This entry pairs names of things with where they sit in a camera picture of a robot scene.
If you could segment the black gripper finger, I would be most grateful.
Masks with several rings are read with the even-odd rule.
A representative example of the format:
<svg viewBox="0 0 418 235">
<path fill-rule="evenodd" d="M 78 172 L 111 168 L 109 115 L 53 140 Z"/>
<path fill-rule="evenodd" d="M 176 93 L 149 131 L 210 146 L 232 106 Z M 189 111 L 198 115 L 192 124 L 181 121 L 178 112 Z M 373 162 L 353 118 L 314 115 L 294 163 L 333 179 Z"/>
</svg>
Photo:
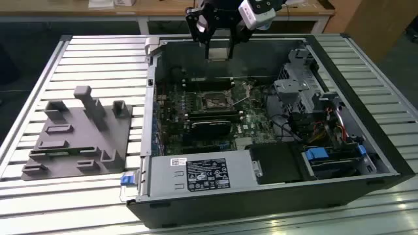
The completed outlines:
<svg viewBox="0 0 418 235">
<path fill-rule="evenodd" d="M 230 45 L 229 45 L 229 59 L 233 59 L 236 45 L 249 42 L 253 36 L 253 30 L 248 28 L 245 23 L 238 23 L 230 29 Z"/>
<path fill-rule="evenodd" d="M 213 37 L 213 30 L 210 28 L 206 16 L 209 15 L 210 7 L 201 6 L 197 8 L 189 7 L 186 9 L 186 22 L 189 25 L 193 40 L 205 45 L 205 58 L 210 57 L 210 40 Z"/>
</svg>

